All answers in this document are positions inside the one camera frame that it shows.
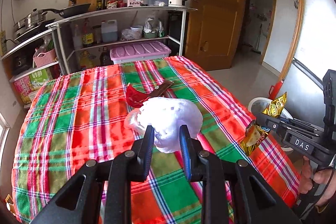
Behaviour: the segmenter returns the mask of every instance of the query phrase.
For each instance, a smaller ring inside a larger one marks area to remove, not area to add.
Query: doorway
[[[273,27],[277,0],[246,0],[236,55],[262,64]]]

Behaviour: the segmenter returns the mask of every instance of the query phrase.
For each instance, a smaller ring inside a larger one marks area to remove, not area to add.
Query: gold candy wrapper
[[[286,104],[287,92],[282,96],[271,101],[271,103],[262,112],[274,118],[280,117],[280,114]],[[244,150],[247,156],[260,145],[260,143],[268,136],[270,129],[267,127],[262,127],[255,123],[253,120],[247,126],[245,131],[245,138],[241,141],[240,147]]]

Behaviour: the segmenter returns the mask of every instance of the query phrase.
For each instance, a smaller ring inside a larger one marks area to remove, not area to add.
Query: electrical outlet
[[[6,31],[0,32],[0,56],[4,56],[7,53],[6,44]]]

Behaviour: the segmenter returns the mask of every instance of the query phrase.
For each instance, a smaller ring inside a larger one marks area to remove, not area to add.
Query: finger
[[[332,173],[332,169],[325,169],[325,170],[321,170],[315,173],[314,175],[314,181],[318,184],[327,184],[328,180],[331,176]]]
[[[306,194],[312,187],[313,183],[311,182],[311,179],[302,176],[299,185],[299,193]]]
[[[315,179],[315,176],[314,176],[314,181],[317,182],[317,183],[327,184],[328,180],[331,176],[331,172],[332,172],[331,169],[322,170],[322,171],[317,172],[315,175],[318,174],[317,175],[318,179]],[[330,181],[330,184],[329,184],[328,188],[325,190],[324,194],[322,195],[320,200],[316,203],[316,205],[317,206],[324,205],[329,199],[332,198],[335,191],[336,191],[336,175],[334,174],[333,178]]]
[[[303,162],[303,166],[302,166],[302,171],[301,171],[301,176],[304,176],[306,178],[310,178],[310,176],[312,175],[313,170],[310,166],[310,162],[308,160],[305,160]]]

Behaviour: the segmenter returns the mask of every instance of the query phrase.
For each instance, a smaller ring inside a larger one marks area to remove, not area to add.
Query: red and green plaid fabric
[[[223,160],[248,160],[289,206],[294,204],[299,175],[276,141],[269,137],[246,158],[238,143],[252,114],[195,63],[174,56],[89,69],[39,90],[21,128],[12,170],[18,220],[31,221],[88,159],[111,160],[130,149],[140,136],[124,128],[131,111],[127,84],[149,93],[164,79],[174,82],[166,97],[191,100],[201,111],[198,139],[206,150]],[[154,149],[147,180],[132,184],[134,224],[200,222],[202,184],[189,183],[181,167],[180,152]],[[231,200],[228,185],[226,190]],[[232,220],[231,202],[228,206]]]

